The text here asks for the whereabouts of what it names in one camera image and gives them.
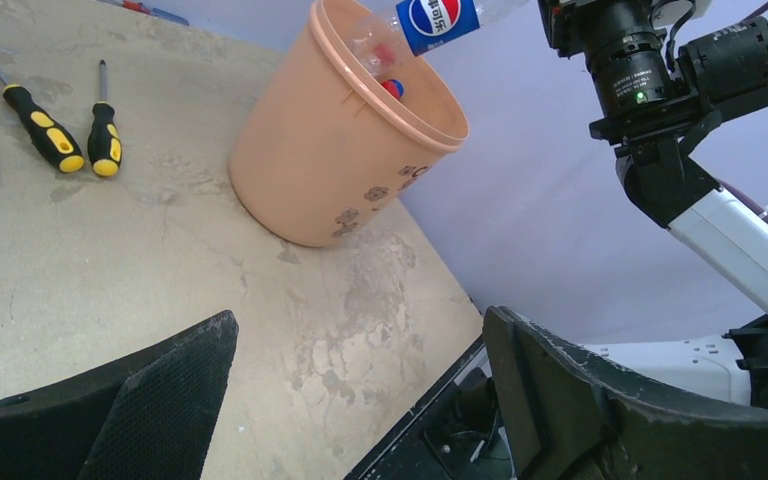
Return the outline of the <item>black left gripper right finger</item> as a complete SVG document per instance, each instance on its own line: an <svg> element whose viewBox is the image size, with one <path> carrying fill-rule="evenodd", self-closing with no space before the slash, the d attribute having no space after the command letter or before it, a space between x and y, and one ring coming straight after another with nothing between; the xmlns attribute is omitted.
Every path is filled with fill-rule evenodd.
<svg viewBox="0 0 768 480"><path fill-rule="evenodd" d="M768 409L648 378L506 307L483 339L518 479L768 479Z"/></svg>

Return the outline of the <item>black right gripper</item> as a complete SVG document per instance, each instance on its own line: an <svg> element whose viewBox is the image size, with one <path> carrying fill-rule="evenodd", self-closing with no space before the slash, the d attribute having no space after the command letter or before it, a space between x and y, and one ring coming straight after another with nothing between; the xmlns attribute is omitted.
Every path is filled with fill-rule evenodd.
<svg viewBox="0 0 768 480"><path fill-rule="evenodd" d="M651 1L538 0L548 45L561 58L584 53L587 59L608 44L637 34L651 34L659 45L663 29L653 26Z"/></svg>

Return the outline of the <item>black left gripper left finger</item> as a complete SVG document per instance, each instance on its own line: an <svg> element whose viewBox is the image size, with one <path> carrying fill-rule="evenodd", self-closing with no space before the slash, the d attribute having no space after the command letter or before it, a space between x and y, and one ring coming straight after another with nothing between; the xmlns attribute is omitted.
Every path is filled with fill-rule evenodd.
<svg viewBox="0 0 768 480"><path fill-rule="evenodd" d="M222 311L155 345L0 400L0 479L198 479L239 325Z"/></svg>

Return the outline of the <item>Pepsi bottle front edge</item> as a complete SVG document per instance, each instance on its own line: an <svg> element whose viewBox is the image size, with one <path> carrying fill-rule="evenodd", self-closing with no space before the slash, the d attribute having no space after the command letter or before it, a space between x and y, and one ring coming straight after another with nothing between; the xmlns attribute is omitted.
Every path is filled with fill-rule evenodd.
<svg viewBox="0 0 768 480"><path fill-rule="evenodd" d="M402 99L405 92L402 83L396 79L387 79L381 83L381 86L398 101Z"/></svg>

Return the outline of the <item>Pepsi bottle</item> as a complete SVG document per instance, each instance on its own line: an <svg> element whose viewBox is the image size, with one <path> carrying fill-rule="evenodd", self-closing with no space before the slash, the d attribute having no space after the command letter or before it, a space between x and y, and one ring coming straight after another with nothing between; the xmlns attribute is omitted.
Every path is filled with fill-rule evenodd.
<svg viewBox="0 0 768 480"><path fill-rule="evenodd" d="M350 29L345 44L378 80L433 49L496 23L527 0L403 0L368 14Z"/></svg>

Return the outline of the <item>orange plastic bin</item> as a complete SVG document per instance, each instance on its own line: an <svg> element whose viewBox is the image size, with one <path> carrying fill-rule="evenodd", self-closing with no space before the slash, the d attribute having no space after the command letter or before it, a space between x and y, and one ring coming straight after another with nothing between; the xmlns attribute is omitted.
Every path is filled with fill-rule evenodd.
<svg viewBox="0 0 768 480"><path fill-rule="evenodd" d="M358 231L469 133L448 86L424 60L396 72L396 97L350 53L367 9L316 1L306 25L248 114L228 161L248 212L302 246Z"/></svg>

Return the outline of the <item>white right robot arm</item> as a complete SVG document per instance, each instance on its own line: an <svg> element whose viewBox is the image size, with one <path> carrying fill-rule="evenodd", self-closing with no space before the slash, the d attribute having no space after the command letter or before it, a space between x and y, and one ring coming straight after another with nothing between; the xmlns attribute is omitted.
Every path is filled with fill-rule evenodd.
<svg viewBox="0 0 768 480"><path fill-rule="evenodd" d="M768 108L768 17L759 8L692 40L704 1L542 1L549 47L580 57L600 116L591 136L616 158L634 207L758 311L721 332L601 344L624 367L696 394L768 409L768 207L704 159L729 123Z"/></svg>

